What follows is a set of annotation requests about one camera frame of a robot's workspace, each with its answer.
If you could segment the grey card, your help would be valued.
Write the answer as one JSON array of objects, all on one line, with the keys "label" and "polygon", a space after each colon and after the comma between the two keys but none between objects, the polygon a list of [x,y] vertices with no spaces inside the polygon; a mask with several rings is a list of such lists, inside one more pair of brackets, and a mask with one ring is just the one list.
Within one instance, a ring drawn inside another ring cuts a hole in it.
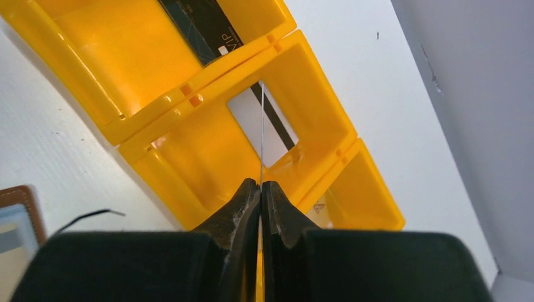
[{"label": "grey card", "polygon": [[264,82],[261,82],[261,110],[260,110],[260,121],[261,121],[261,130],[260,130],[260,175],[259,175],[259,185],[260,185],[260,191],[262,191],[263,187],[263,177],[264,177]]}]

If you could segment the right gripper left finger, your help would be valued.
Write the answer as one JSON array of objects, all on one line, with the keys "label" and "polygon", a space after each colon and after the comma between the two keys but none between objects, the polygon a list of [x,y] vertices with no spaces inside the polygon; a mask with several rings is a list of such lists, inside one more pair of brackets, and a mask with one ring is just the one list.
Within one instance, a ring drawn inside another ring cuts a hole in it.
[{"label": "right gripper left finger", "polygon": [[190,231],[71,232],[40,247],[12,301],[254,301],[259,186]]}]

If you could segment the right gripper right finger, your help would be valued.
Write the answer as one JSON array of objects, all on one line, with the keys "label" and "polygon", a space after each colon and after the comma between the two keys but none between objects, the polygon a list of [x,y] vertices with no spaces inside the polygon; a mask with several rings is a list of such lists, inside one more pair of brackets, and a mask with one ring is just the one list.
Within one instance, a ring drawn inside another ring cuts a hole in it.
[{"label": "right gripper right finger", "polygon": [[265,301],[491,301],[445,233],[322,229],[275,181],[261,187]]}]

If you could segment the brown leather card holder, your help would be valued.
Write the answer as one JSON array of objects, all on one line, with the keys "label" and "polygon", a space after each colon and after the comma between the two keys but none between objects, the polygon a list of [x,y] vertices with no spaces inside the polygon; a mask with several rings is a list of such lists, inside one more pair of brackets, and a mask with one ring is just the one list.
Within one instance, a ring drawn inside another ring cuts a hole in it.
[{"label": "brown leather card holder", "polygon": [[5,223],[15,223],[18,227],[29,264],[38,248],[46,241],[46,233],[39,206],[28,186],[1,190],[1,225]]}]

